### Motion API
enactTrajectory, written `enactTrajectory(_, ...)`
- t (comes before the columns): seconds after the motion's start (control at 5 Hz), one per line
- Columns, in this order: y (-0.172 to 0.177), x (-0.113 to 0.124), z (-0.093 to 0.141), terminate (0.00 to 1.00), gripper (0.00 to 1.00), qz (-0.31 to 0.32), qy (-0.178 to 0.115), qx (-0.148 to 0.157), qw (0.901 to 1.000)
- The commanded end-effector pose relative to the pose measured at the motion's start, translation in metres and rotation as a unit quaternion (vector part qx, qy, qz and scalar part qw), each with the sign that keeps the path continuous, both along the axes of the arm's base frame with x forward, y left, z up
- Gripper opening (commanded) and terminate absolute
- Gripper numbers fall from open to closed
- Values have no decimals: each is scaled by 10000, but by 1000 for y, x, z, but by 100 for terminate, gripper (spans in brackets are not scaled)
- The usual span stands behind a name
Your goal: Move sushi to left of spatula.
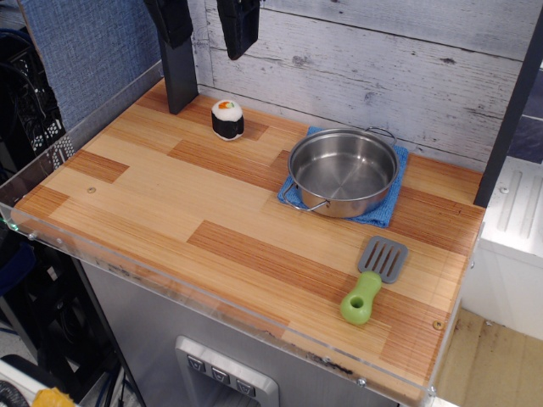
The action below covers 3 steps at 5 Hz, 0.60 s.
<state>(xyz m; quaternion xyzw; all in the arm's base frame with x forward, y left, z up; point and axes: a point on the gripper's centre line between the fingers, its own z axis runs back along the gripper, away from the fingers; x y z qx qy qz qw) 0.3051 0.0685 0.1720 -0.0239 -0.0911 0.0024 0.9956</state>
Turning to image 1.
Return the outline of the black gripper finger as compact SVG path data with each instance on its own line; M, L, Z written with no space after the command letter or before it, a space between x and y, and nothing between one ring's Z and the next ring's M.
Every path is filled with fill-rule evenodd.
M193 33L187 0L143 1L163 41L180 47Z
M237 60L258 40L260 2L219 0L217 9L228 57Z

